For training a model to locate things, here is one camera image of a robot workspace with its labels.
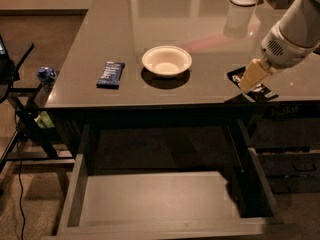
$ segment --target white bowl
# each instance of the white bowl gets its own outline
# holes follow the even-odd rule
[[[161,77],[174,77],[186,71],[191,63],[190,54],[176,46],[157,46],[142,57],[144,67]]]

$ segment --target blue object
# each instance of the blue object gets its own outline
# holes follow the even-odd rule
[[[49,91],[52,89],[54,82],[57,79],[57,74],[52,67],[41,67],[38,69],[37,77],[41,82],[42,87]]]
[[[121,73],[124,67],[125,63],[122,62],[107,62],[102,75],[97,82],[97,87],[118,89]]]

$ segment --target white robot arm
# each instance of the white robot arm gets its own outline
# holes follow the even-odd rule
[[[239,87],[248,93],[262,80],[293,67],[314,51],[320,42],[320,0],[295,0],[262,40],[262,58],[246,68]]]

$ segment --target gray tabletop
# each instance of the gray tabletop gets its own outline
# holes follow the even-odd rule
[[[260,56],[260,43],[284,11],[267,2],[241,8],[229,0],[94,0],[45,108],[223,104],[241,91],[227,72]],[[158,79],[143,69],[150,48],[174,45],[192,57],[189,71]],[[117,90],[96,83],[108,61],[126,64]],[[317,63],[301,64],[265,83],[279,98],[318,100]]]

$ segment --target blue wrapper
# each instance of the blue wrapper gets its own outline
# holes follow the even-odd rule
[[[97,87],[118,89],[124,67],[125,63],[122,62],[107,62],[97,82]]]

